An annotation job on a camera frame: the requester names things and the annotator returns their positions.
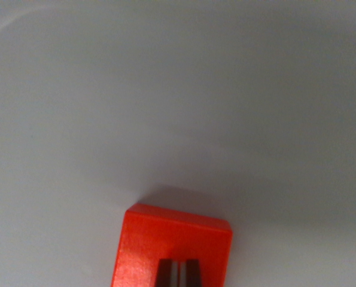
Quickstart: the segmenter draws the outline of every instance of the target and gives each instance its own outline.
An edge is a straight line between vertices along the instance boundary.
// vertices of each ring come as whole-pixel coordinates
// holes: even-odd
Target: gray background
[[[0,1],[0,286],[109,287],[137,201],[356,286],[356,2]]]

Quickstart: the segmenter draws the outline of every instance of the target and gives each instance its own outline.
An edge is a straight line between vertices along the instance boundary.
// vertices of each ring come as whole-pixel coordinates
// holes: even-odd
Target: red plastic block
[[[227,221],[145,204],[124,215],[112,287],[154,287],[159,259],[199,259],[203,287],[223,287],[232,230]]]

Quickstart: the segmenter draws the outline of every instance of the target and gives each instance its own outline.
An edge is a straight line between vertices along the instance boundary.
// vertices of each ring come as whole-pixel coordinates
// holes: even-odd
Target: red object
[[[223,287],[227,221],[137,203],[124,214],[112,287],[154,287],[159,259],[199,259],[203,287]]]

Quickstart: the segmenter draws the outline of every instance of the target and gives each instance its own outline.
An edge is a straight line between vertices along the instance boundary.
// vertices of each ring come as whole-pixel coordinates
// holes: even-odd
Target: white surface
[[[109,287],[155,184],[226,286],[356,286],[356,2],[212,2],[0,1],[0,286]]]

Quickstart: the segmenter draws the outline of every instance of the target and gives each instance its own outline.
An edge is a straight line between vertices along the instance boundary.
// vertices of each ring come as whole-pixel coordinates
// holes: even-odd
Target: red toy piece
[[[159,260],[198,259],[203,287],[223,287],[227,221],[137,203],[124,215],[111,287],[154,287]]]

